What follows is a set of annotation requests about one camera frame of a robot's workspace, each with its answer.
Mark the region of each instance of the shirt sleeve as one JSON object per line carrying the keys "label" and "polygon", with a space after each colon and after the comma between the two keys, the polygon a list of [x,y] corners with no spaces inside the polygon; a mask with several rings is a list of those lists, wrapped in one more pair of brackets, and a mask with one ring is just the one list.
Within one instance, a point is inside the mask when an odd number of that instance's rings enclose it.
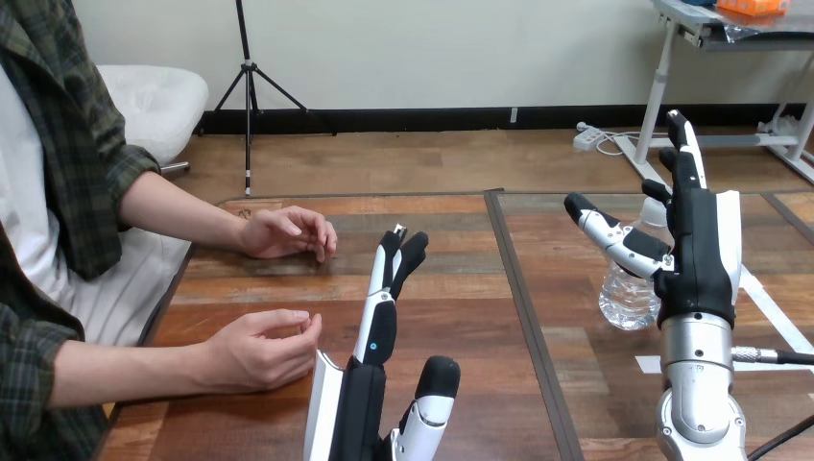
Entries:
{"label": "shirt sleeve", "polygon": [[99,69],[87,53],[82,25],[73,6],[64,7],[68,34],[74,42],[71,60],[76,63],[67,86],[88,122],[99,156],[106,167],[106,182],[113,200],[113,211],[119,214],[122,197],[143,173],[159,172],[156,159],[146,149],[128,144],[125,118],[113,104]]}
{"label": "shirt sleeve", "polygon": [[0,428],[13,447],[37,433],[54,385],[54,358],[70,328],[36,320],[20,321],[0,303]]}

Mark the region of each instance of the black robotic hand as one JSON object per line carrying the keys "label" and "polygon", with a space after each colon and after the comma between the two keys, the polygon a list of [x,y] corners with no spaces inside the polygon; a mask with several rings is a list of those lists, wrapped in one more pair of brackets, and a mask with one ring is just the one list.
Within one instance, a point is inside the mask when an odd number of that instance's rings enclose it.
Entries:
{"label": "black robotic hand", "polygon": [[701,151],[690,123],[677,111],[667,113],[670,139],[678,152],[658,156],[670,171],[673,190],[647,180],[642,192],[664,203],[675,239],[671,250],[660,240],[597,209],[571,193],[565,209],[593,242],[620,267],[652,279],[661,298],[657,325],[672,316],[706,312],[734,327],[734,304],[741,267],[740,204],[737,192],[715,195],[706,188]]}

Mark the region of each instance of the tripod leg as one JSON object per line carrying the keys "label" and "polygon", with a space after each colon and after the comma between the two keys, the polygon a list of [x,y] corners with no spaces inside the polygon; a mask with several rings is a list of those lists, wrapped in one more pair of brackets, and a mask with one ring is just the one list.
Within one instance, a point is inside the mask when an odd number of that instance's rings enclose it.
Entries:
{"label": "tripod leg", "polygon": [[243,77],[243,74],[245,74],[245,73],[246,73],[246,69],[240,69],[240,72],[237,73],[237,77],[234,78],[234,82],[231,83],[231,85],[229,86],[229,89],[227,90],[226,94],[224,94],[224,97],[221,98],[221,102],[218,103],[218,106],[215,107],[216,112],[218,110],[220,110],[221,107],[224,105],[224,103],[227,101],[227,98],[228,98],[229,94],[231,94],[231,91],[237,86],[237,83],[240,82],[240,78]]}
{"label": "tripod leg", "polygon": [[246,75],[246,196],[251,195],[251,73]]}
{"label": "tripod leg", "polygon": [[[251,124],[257,121],[257,115],[260,114],[260,109],[257,107],[257,93],[254,90],[254,72],[247,71],[246,76],[249,78],[250,81],[250,96],[251,96]],[[254,141],[254,129],[251,130],[251,140],[250,142]]]}
{"label": "tripod leg", "polygon": [[251,110],[259,115],[260,107],[257,105],[257,93],[254,89],[254,72],[249,72],[249,79],[251,80]]}
{"label": "tripod leg", "polygon": [[268,82],[274,88],[276,88],[277,91],[282,93],[282,95],[285,96],[286,98],[288,98],[292,103],[296,104],[298,108],[300,108],[302,111],[304,111],[305,113],[310,115],[314,120],[317,121],[317,123],[322,125],[323,128],[327,128],[327,131],[330,132],[332,135],[334,135],[334,136],[336,135],[336,128],[333,126],[333,124],[329,123],[327,120],[324,120],[322,117],[318,116],[316,113],[308,110],[308,108],[306,108],[305,106],[300,104],[299,101],[294,98],[294,96],[288,94],[288,91],[282,89],[282,86],[276,84],[275,81],[270,79],[268,75],[264,74],[262,70],[256,69],[256,71],[257,71],[258,74],[260,74],[260,77],[265,79],[266,82]]}

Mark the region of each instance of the forearm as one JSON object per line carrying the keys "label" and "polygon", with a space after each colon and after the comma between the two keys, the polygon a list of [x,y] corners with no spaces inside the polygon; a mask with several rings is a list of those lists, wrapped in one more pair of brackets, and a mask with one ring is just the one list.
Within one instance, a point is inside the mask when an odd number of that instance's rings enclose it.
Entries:
{"label": "forearm", "polygon": [[128,189],[119,208],[122,222],[145,231],[207,246],[242,250],[246,220],[208,204],[160,175],[145,173]]}
{"label": "forearm", "polygon": [[206,393],[203,347],[120,348],[66,341],[55,359],[49,407]]}

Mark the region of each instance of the wooden table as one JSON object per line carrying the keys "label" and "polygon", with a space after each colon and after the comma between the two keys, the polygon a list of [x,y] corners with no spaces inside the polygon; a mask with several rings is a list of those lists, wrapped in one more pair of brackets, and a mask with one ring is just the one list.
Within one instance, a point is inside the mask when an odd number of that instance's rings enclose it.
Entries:
{"label": "wooden table", "polygon": [[[642,200],[589,198],[623,221],[635,218]],[[814,245],[803,228],[814,222],[814,213],[804,214],[811,204],[811,194],[742,198],[744,263],[809,340],[814,288],[803,280],[814,273]],[[249,215],[289,205],[334,223],[333,260],[194,250],[147,344],[191,344],[244,313],[295,308],[322,313],[320,347],[344,363],[376,245],[400,223],[427,232],[430,244],[397,305],[382,434],[397,424],[424,360],[445,354],[461,364],[462,379],[439,461],[663,459],[653,436],[660,376],[644,374],[635,359],[658,354],[658,331],[620,331],[602,317],[596,296],[605,259],[564,212],[563,195],[310,197],[223,207]],[[737,344],[788,349],[744,292],[734,336]],[[307,378],[271,393],[117,405],[99,459],[298,460],[310,389]],[[738,372],[734,394],[748,417],[749,447],[814,413],[812,393],[808,371]],[[805,459],[812,449],[806,434],[763,459]]]}
{"label": "wooden table", "polygon": [[[641,209],[641,196],[587,197],[626,223]],[[812,198],[795,194],[789,203],[810,210]],[[499,203],[556,370],[555,392],[572,420],[569,437],[579,440],[586,459],[663,460],[654,437],[661,376],[643,373],[636,360],[659,354],[659,331],[623,331],[607,322],[597,305],[607,262],[563,214],[563,199],[507,193]],[[814,245],[778,212],[778,202],[770,194],[741,196],[743,263],[814,341]],[[790,350],[743,289],[736,308],[734,345]],[[736,372],[733,394],[747,417],[747,451],[814,414],[812,392],[808,371]],[[806,432],[761,460],[811,459],[812,449],[814,434]]]}
{"label": "wooden table", "polygon": [[[320,347],[344,363],[376,246],[400,223],[427,232],[430,244],[398,300],[380,433],[398,424],[424,361],[444,354],[459,362],[462,377],[437,459],[560,459],[483,194],[241,200],[224,207],[241,213],[291,205],[315,209],[333,223],[335,258],[320,266],[311,257],[260,261],[197,250],[153,346],[203,341],[248,312],[304,309],[323,315]],[[121,406],[100,457],[302,459],[310,390],[308,378],[265,394]]]}

